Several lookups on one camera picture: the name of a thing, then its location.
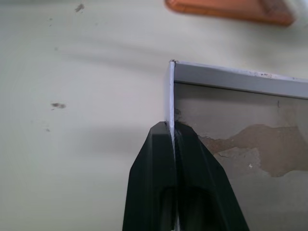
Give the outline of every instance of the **blurry orange object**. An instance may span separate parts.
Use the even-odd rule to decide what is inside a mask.
[[[289,26],[294,22],[283,0],[166,0],[174,11]]]

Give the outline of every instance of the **black tool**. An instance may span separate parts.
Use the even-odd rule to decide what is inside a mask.
[[[123,231],[248,231],[227,175],[194,130],[153,126],[129,174]]]

